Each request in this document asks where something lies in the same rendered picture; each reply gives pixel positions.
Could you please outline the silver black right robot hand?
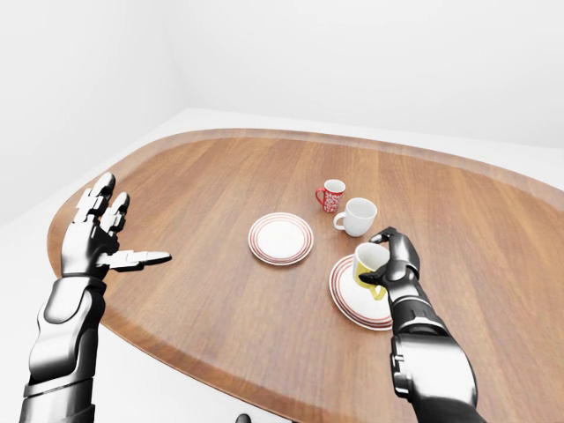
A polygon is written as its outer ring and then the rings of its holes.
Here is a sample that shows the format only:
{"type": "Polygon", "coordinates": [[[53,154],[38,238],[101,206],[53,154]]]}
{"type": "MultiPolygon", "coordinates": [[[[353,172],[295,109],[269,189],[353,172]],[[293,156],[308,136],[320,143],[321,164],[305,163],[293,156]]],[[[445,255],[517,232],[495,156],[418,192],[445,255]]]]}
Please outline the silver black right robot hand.
{"type": "Polygon", "coordinates": [[[372,236],[369,241],[374,244],[387,242],[390,245],[390,259],[378,270],[360,274],[360,280],[370,285],[385,287],[392,303],[400,301],[403,297],[427,301],[419,283],[419,255],[410,239],[389,226],[372,236]]]}

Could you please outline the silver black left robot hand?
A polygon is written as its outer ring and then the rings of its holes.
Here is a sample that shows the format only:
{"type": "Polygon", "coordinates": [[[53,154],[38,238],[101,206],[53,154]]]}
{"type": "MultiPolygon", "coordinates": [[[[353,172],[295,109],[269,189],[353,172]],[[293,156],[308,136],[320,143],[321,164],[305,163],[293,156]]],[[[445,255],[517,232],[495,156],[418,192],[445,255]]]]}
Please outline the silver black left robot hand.
{"type": "Polygon", "coordinates": [[[79,199],[78,211],[63,237],[63,276],[103,279],[110,270],[138,271],[172,259],[163,251],[119,249],[118,233],[125,225],[130,196],[122,192],[112,197],[114,187],[115,176],[106,172],[79,199]]]}

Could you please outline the yellow and white mug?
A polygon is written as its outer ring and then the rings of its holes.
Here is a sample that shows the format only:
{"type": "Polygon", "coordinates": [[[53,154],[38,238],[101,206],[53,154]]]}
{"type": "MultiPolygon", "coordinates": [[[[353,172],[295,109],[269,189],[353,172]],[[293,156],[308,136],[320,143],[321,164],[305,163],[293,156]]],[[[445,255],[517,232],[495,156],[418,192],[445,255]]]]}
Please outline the yellow and white mug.
{"type": "Polygon", "coordinates": [[[354,282],[362,288],[368,289],[375,301],[381,301],[386,292],[383,287],[377,287],[360,280],[360,274],[373,272],[384,266],[390,259],[389,251],[382,245],[372,242],[361,243],[354,251],[352,276],[354,282]]]}

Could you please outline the plain white mug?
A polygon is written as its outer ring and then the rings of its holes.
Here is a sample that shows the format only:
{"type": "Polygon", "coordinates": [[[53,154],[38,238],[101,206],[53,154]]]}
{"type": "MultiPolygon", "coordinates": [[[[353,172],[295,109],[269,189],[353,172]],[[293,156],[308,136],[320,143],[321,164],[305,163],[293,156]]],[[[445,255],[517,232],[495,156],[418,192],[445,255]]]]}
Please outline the plain white mug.
{"type": "Polygon", "coordinates": [[[370,229],[376,214],[374,203],[363,197],[354,197],[347,202],[345,210],[335,216],[333,226],[352,237],[360,237],[370,229]]]}

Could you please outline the white plate with red rings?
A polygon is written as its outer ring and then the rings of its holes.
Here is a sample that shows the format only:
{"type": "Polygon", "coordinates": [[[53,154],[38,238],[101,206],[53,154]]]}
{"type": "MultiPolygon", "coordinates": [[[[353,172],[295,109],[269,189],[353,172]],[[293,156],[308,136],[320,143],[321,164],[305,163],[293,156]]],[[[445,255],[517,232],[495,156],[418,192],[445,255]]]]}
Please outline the white plate with red rings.
{"type": "Polygon", "coordinates": [[[388,294],[376,300],[369,288],[353,278],[353,255],[340,258],[329,277],[330,295],[338,309],[349,320],[369,330],[390,330],[392,317],[388,294]]]}
{"type": "Polygon", "coordinates": [[[251,226],[248,244],[263,262],[290,265],[308,255],[314,245],[314,234],[304,219],[288,212],[273,212],[251,226]]]}

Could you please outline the red white patterned mug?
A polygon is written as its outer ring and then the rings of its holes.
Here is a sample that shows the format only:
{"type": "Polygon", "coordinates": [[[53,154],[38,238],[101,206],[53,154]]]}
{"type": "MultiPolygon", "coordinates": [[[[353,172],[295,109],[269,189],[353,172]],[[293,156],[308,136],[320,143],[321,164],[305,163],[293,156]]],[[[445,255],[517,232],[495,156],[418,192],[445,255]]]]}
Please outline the red white patterned mug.
{"type": "Polygon", "coordinates": [[[345,183],[339,179],[329,179],[315,190],[315,199],[326,212],[335,212],[345,192],[345,183]]]}

